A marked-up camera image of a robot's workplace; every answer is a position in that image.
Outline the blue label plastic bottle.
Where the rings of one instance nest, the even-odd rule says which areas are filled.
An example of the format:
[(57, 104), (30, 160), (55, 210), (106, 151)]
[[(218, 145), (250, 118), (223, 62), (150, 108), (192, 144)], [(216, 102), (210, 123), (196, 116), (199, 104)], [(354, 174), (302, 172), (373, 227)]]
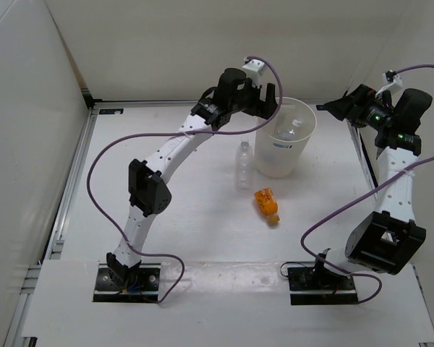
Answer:
[(274, 137), (282, 141), (296, 141), (299, 129), (302, 127), (302, 122), (297, 119), (285, 121), (277, 127)]

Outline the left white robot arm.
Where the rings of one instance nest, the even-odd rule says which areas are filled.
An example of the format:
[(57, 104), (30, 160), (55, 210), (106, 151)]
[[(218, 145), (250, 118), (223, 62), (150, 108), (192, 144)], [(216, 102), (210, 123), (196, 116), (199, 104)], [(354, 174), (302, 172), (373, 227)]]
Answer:
[(260, 78), (266, 65), (253, 59), (241, 69), (227, 68), (217, 86), (206, 90), (181, 125), (178, 135), (170, 137), (155, 153), (143, 161), (129, 164), (129, 215), (124, 238), (114, 252), (107, 254), (109, 275), (120, 288), (137, 282), (141, 263), (140, 251), (155, 217), (171, 202), (167, 184), (178, 167), (214, 132), (229, 123), (240, 111), (269, 119), (277, 108), (275, 86), (267, 86), (265, 99), (260, 98)]

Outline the clear plastic bottle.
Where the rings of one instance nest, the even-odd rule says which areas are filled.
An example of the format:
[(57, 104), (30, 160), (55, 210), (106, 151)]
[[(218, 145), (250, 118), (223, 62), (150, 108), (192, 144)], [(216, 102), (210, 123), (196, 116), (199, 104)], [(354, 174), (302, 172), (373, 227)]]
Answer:
[(249, 191), (252, 187), (253, 151), (248, 140), (242, 140), (237, 148), (235, 160), (235, 185), (240, 191)]

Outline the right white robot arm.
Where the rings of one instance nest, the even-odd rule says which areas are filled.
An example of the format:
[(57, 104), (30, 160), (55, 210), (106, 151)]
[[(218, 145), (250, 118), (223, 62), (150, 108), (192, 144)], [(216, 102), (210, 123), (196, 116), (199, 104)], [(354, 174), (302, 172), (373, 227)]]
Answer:
[(408, 88), (396, 105), (391, 94), (380, 96), (366, 85), (350, 94), (325, 103), (321, 109), (353, 127), (371, 127), (377, 131), (378, 182), (374, 210), (350, 234), (346, 246), (327, 249), (326, 263), (310, 271), (314, 286), (326, 289), (337, 275), (373, 271), (395, 275), (410, 261), (426, 238), (418, 226), (412, 207), (414, 171), (422, 141), (416, 131), (420, 119), (433, 102), (430, 94)]

